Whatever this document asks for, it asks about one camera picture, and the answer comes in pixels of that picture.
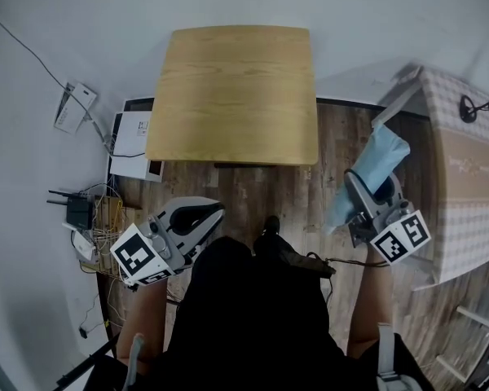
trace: table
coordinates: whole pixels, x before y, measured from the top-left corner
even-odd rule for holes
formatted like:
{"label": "table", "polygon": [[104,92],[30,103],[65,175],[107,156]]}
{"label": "table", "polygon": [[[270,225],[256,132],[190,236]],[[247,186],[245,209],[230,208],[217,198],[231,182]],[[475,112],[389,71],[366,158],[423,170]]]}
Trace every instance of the table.
{"label": "table", "polygon": [[150,160],[316,163],[308,30],[175,31],[156,88],[145,154]]}
{"label": "table", "polygon": [[374,122],[386,121],[423,91],[438,168],[433,277],[442,283],[489,261],[489,112],[471,124],[459,115],[463,94],[476,105],[489,94],[432,68],[419,68],[404,80],[407,89]]}

